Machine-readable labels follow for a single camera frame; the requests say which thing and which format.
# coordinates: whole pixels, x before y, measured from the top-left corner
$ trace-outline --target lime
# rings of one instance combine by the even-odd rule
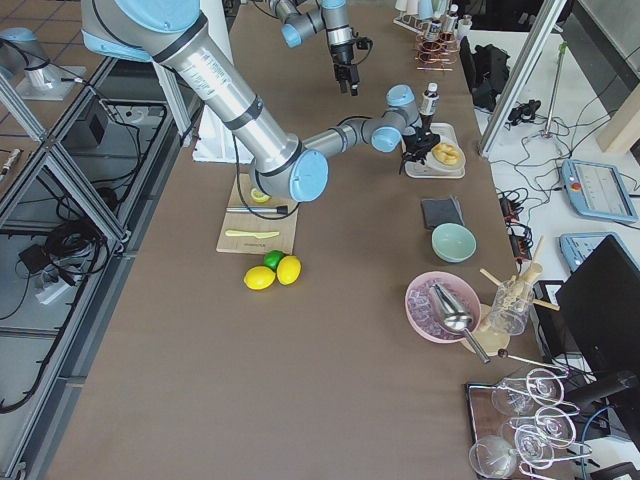
[[[282,285],[291,285],[298,279],[301,270],[302,264],[298,257],[294,255],[286,256],[278,263],[278,281]]]
[[[269,267],[271,270],[275,272],[276,269],[278,268],[278,264],[280,263],[280,260],[282,260],[283,257],[284,257],[284,252],[281,252],[280,250],[271,250],[269,253],[267,253],[264,256],[264,260],[262,260],[262,264],[265,267]]]
[[[263,265],[250,268],[244,276],[244,284],[251,290],[263,290],[273,283],[276,274]]]
[[[271,197],[264,192],[261,192],[257,188],[251,189],[251,199],[256,203],[265,203],[268,202]]]

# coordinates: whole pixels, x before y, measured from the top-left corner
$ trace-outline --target spoon handle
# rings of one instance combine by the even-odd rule
[[[469,345],[471,345],[471,348],[473,348],[473,350],[476,352],[478,357],[480,357],[480,360],[482,360],[482,363],[489,363],[491,361],[491,359],[489,358],[489,355],[487,355],[487,352],[484,351],[484,348],[482,348],[482,345],[478,343],[478,341],[476,340],[476,337],[474,337],[471,334],[469,329],[465,328],[462,331],[462,333],[464,334],[464,338],[467,339],[467,342],[469,342]]]

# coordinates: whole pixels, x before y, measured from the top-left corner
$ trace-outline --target blue cable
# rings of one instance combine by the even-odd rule
[[[600,415],[601,413],[607,411],[610,408],[613,408],[613,407],[611,405],[607,405],[606,407],[602,407],[596,413],[591,415],[591,417],[589,417],[589,420],[587,420],[587,423],[584,424],[584,430],[582,431],[582,438],[580,439],[580,441],[582,443],[584,443],[585,440],[587,439],[587,432],[589,431],[589,427],[591,426],[593,421],[598,417],[598,415]],[[582,469],[582,480],[588,480],[588,477],[587,477],[587,461],[586,461],[585,458],[581,458],[580,459],[580,468]]]

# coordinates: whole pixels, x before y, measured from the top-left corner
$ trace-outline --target cutting board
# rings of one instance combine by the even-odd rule
[[[288,205],[289,211],[295,206],[296,202],[291,199],[271,197],[268,202],[255,203],[251,200],[251,180],[246,173],[240,174],[240,188],[242,196],[250,207],[276,207],[278,205]],[[238,195],[236,188],[236,180],[233,180],[231,187],[231,195],[229,196],[228,207],[242,207],[242,200]],[[218,245],[216,250],[225,253],[251,253],[263,255],[271,250],[281,250],[284,253],[293,253],[293,241],[296,236],[296,223],[298,220],[298,211],[293,215],[280,220],[264,220],[256,217],[251,213],[226,213],[220,236],[218,237]],[[257,239],[254,237],[227,237],[224,232],[227,230],[244,230],[249,232],[280,232],[276,237]]]

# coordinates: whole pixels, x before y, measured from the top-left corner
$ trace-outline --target black monitor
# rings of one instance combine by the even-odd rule
[[[640,448],[640,388],[632,386],[608,395],[616,390],[620,378],[640,377],[640,270],[609,235],[560,288],[557,300],[576,345],[596,376],[591,393],[607,395],[627,434]]]

